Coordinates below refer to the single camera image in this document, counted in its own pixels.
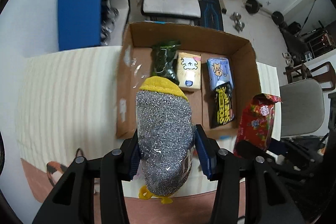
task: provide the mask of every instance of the blue folder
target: blue folder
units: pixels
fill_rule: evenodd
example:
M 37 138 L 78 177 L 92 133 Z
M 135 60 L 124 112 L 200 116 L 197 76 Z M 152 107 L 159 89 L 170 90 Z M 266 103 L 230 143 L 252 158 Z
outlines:
M 101 0 L 58 0 L 60 51 L 100 45 Z

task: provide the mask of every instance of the gray office chair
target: gray office chair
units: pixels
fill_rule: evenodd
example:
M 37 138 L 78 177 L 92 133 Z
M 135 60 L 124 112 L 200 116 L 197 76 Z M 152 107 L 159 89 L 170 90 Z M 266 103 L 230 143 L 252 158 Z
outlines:
M 324 120 L 323 93 L 314 79 L 280 87 L 281 137 L 315 132 Z

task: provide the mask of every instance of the screw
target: screw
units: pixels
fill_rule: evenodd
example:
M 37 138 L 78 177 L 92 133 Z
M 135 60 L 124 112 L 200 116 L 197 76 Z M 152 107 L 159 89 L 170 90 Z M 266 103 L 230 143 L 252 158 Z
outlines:
M 228 154 L 228 151 L 224 148 L 221 148 L 218 150 L 218 154 L 222 155 L 222 156 L 226 156 Z
M 256 157 L 255 160 L 256 160 L 258 163 L 260 163 L 260 164 L 262 164 L 262 163 L 265 162 L 265 159 L 264 159 L 262 156 L 258 156 L 258 157 Z
M 82 162 L 84 162 L 84 157 L 82 157 L 82 156 L 77 157 L 77 158 L 75 159 L 75 162 L 76 162 L 77 164 L 81 164 Z
M 114 156 L 118 156 L 118 155 L 120 155 L 122 153 L 122 151 L 119 149 L 119 148 L 117 148 L 117 149 L 113 149 L 112 150 L 112 155 L 114 155 Z

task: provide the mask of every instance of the red floral packaging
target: red floral packaging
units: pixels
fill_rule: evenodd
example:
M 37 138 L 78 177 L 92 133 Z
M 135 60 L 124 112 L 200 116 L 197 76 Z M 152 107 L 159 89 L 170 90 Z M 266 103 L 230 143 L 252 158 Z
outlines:
M 262 93 L 254 96 L 243 110 L 234 148 L 235 156 L 237 156 L 236 145 L 242 140 L 252 143 L 261 150 L 267 150 L 273 130 L 276 102 L 281 102 L 280 97 Z

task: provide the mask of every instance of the black snack bag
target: black snack bag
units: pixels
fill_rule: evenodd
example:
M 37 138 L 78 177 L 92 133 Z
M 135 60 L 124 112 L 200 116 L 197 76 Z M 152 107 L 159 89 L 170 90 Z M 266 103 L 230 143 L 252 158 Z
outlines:
M 177 85 L 180 84 L 174 70 L 175 54 L 180 45 L 179 41 L 171 40 L 152 46 L 154 60 L 152 76 L 161 76 Z
M 216 87 L 215 93 L 215 109 L 212 115 L 211 128 L 227 124 L 235 118 L 232 110 L 232 87 L 230 82 Z

